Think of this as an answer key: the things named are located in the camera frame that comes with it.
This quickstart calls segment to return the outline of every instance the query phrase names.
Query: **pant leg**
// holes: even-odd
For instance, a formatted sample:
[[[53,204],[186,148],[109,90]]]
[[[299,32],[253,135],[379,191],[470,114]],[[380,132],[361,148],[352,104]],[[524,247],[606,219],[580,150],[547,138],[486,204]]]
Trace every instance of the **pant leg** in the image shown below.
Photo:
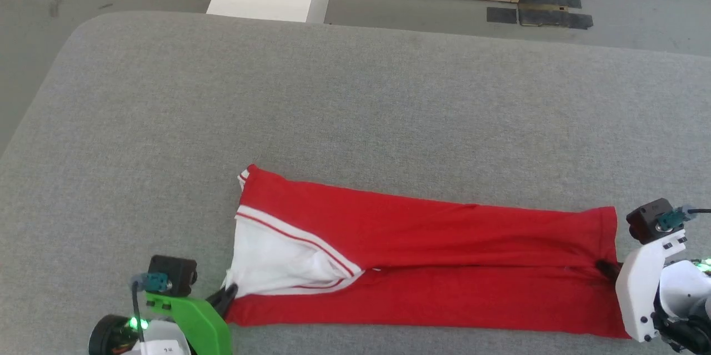
[[[616,262],[614,208],[581,213],[447,203],[288,181],[250,167],[239,209],[314,234],[360,269],[590,267]]]
[[[258,209],[286,221],[365,272],[338,291],[241,297],[228,322],[627,336],[614,285],[595,268],[598,259],[617,261],[612,208],[566,213],[462,205],[287,181],[256,167],[249,172],[239,211]]]
[[[318,295],[249,295],[227,321],[263,324],[399,324],[595,334],[628,338],[614,285],[594,269],[416,267],[366,271]]]

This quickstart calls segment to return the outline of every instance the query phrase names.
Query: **green led light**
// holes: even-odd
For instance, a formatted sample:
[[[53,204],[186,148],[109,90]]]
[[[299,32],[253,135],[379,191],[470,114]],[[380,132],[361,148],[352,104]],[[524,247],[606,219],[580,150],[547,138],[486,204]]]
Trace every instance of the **green led light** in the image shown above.
[[[138,323],[136,322],[135,317],[129,319],[129,327],[131,327],[133,330],[138,329]],[[148,321],[145,319],[141,319],[141,327],[143,328],[143,330],[148,329]]]

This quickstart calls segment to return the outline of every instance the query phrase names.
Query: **cable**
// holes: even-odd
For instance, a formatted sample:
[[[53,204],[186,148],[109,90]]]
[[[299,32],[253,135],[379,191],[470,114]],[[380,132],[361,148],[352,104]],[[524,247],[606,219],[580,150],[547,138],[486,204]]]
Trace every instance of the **cable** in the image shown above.
[[[136,318],[136,329],[138,330],[138,341],[141,348],[141,355],[147,355],[146,338],[143,337],[143,326],[141,325],[141,312],[138,309],[138,287],[140,283],[134,281],[131,284],[131,300],[134,304],[134,317]]]

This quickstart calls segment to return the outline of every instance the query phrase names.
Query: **concrete floor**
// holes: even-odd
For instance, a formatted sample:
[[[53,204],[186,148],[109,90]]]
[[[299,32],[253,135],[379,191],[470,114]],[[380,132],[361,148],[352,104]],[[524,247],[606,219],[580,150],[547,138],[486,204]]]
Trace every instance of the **concrete floor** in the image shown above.
[[[101,13],[204,13],[210,0],[0,0],[0,153],[69,34]],[[589,31],[485,21],[469,0],[330,0],[327,23],[652,49],[711,56],[711,0],[582,0]]]

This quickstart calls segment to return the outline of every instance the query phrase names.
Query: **gray fabric surface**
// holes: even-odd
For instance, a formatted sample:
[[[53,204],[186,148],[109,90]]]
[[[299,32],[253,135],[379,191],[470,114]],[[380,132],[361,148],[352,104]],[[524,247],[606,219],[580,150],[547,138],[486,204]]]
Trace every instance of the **gray fabric surface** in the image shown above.
[[[84,353],[152,254],[231,261],[238,172],[446,201],[711,205],[711,59],[115,13],[64,46],[0,159],[2,353]],[[686,256],[708,256],[708,223]],[[620,258],[635,243],[618,234]],[[521,287],[525,296],[525,287]],[[243,355],[669,353],[570,334],[234,327]]]

